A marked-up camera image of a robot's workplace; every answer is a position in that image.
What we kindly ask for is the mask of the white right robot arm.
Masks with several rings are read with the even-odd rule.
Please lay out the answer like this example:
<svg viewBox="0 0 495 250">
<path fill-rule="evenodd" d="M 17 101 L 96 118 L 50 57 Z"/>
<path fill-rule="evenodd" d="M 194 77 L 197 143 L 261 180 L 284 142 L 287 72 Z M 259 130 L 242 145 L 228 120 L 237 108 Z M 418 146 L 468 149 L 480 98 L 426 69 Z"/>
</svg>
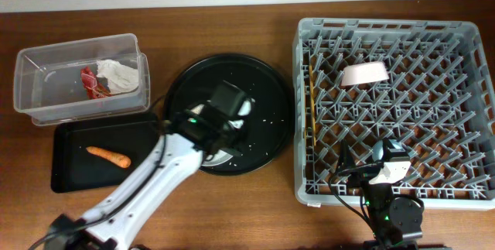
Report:
<svg viewBox="0 0 495 250">
<path fill-rule="evenodd" d="M 363 243 L 368 250 L 417 249 L 422 237 L 422 200 L 396 194 L 393 185 L 411 167 L 408 152 L 394 139 L 382 139 L 372 147 L 371 162 L 356 166 L 344 163 L 352 188 L 361 191 L 360 207 L 374 239 Z"/>
</svg>

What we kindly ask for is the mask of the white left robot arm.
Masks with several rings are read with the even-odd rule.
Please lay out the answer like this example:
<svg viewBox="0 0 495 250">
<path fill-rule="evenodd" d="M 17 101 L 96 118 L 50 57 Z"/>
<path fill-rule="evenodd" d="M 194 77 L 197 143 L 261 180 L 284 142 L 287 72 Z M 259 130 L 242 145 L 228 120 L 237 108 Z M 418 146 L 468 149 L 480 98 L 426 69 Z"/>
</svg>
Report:
<svg viewBox="0 0 495 250">
<path fill-rule="evenodd" d="M 162 202 L 201 167 L 239 156 L 255 101 L 226 81 L 211 98 L 161 123 L 161 135 L 144 161 L 96 206 L 73 221 L 61 214 L 32 247 L 131 249 L 137 234 Z"/>
</svg>

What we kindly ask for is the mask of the red snack wrapper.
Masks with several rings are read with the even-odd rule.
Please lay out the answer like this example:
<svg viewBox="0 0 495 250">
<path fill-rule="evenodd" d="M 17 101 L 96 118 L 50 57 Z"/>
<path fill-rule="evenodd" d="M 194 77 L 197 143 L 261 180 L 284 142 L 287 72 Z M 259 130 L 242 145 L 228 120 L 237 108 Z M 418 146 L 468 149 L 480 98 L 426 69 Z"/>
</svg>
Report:
<svg viewBox="0 0 495 250">
<path fill-rule="evenodd" d="M 100 99 L 111 96 L 109 90 L 98 82 L 97 77 L 89 67 L 80 70 L 80 79 L 87 92 L 87 96 L 90 99 Z"/>
</svg>

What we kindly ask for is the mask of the orange carrot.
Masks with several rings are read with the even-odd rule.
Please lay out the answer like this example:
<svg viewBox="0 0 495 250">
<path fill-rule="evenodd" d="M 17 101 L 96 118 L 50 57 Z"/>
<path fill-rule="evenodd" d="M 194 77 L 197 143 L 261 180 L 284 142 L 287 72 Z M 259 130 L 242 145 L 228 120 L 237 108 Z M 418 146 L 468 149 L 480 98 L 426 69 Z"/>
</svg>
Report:
<svg viewBox="0 0 495 250">
<path fill-rule="evenodd" d="M 89 146 L 86 148 L 86 150 L 90 154 L 106 159 L 107 161 L 115 164 L 118 167 L 126 169 L 131 165 L 131 159 L 126 155 L 95 146 Z"/>
</svg>

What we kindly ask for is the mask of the grey plate with food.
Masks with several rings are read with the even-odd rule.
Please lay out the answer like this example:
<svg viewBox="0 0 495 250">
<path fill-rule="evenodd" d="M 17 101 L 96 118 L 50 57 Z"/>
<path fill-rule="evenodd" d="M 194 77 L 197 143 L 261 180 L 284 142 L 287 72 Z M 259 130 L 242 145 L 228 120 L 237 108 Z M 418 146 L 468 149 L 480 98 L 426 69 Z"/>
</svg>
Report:
<svg viewBox="0 0 495 250">
<path fill-rule="evenodd" d="M 251 113 L 252 108 L 254 107 L 254 100 L 246 100 L 241 106 L 238 115 L 249 115 Z M 192 112 L 196 115 L 199 115 L 203 110 L 204 104 L 198 104 L 196 107 L 192 108 Z M 233 126 L 235 129 L 240 129 L 244 124 L 244 119 L 230 120 L 229 125 Z M 209 155 L 202 163 L 204 167 L 212 167 L 218 166 L 222 163 L 227 162 L 234 156 L 233 153 L 228 153 L 227 149 L 221 149 L 214 155 Z"/>
</svg>

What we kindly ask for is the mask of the white tissue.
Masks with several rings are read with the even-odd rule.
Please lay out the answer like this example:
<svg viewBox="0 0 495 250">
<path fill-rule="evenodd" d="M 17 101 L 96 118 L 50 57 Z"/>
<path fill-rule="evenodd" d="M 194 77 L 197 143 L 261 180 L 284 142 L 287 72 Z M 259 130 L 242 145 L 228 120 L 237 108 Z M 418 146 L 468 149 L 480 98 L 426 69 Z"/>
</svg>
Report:
<svg viewBox="0 0 495 250">
<path fill-rule="evenodd" d="M 107 80 L 112 95 L 132 92 L 138 87 L 138 70 L 116 60 L 98 60 L 97 77 Z"/>
</svg>

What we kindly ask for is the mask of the wooden chopstick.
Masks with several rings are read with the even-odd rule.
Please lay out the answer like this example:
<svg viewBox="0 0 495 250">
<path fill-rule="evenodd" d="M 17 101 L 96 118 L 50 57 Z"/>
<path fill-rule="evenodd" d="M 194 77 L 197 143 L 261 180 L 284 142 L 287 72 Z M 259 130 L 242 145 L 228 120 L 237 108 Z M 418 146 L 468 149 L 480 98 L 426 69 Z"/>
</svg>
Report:
<svg viewBox="0 0 495 250">
<path fill-rule="evenodd" d="M 312 127 L 312 146 L 316 147 L 316 115 L 314 101 L 314 81 L 312 79 L 312 64 L 309 64 L 309 100 L 310 100 L 310 115 Z"/>
</svg>

